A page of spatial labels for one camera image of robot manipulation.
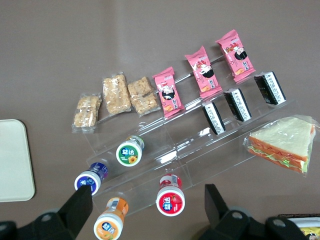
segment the pink snack package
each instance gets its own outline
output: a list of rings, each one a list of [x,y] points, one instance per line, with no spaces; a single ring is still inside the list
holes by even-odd
[[[185,109],[182,105],[174,80],[174,68],[171,66],[166,70],[152,76],[163,106],[164,116],[166,118]]]
[[[236,83],[256,71],[236,30],[231,30],[215,42],[220,45]]]
[[[194,54],[185,55],[185,57],[192,67],[194,77],[200,88],[201,98],[222,92],[222,87],[217,81],[204,46]]]

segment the bread slice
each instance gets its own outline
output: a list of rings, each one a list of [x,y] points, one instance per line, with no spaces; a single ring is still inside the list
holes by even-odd
[[[281,118],[249,136],[249,152],[281,167],[306,172],[316,135],[312,118]]]

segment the small plastic bottle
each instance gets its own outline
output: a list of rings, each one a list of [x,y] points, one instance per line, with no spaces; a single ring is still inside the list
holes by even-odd
[[[129,136],[116,150],[116,159],[126,167],[137,165],[142,157],[145,142],[140,136]]]
[[[160,213],[174,217],[185,208],[185,195],[181,190],[182,181],[174,174],[167,174],[160,179],[160,190],[156,198],[156,206]]]
[[[102,181],[108,176],[108,169],[106,165],[101,162],[91,164],[87,171],[82,172],[74,181],[74,188],[78,190],[83,185],[91,187],[91,194],[95,195]]]
[[[106,204],[105,211],[97,218],[93,232],[99,240],[117,240],[124,227],[128,203],[121,197],[113,197]]]

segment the brown table surface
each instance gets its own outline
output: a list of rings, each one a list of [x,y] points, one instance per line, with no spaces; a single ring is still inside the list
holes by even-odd
[[[31,200],[0,203],[0,221],[21,227],[60,208],[74,193],[75,177],[93,154],[83,134],[71,133],[81,93],[100,92],[101,78],[119,71],[138,79],[173,66],[182,76],[191,70],[185,54],[204,45],[211,58],[221,55],[215,41],[232,29],[256,72],[274,71],[287,99],[296,99],[304,115],[320,121],[320,1],[0,0],[0,5],[0,119],[25,124],[36,188]],[[110,134],[116,136],[117,129]],[[205,183],[216,184],[229,206],[246,208],[260,222],[283,213],[318,213],[319,156],[315,142],[306,178],[252,158],[186,190],[179,216],[165,217],[153,205],[126,217],[120,239],[192,239],[208,225]],[[95,239],[98,215],[94,208],[77,239]]]

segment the cutting board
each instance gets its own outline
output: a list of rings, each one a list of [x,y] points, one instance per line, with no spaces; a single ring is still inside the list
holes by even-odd
[[[27,201],[34,194],[25,125],[16,119],[0,120],[0,202]]]

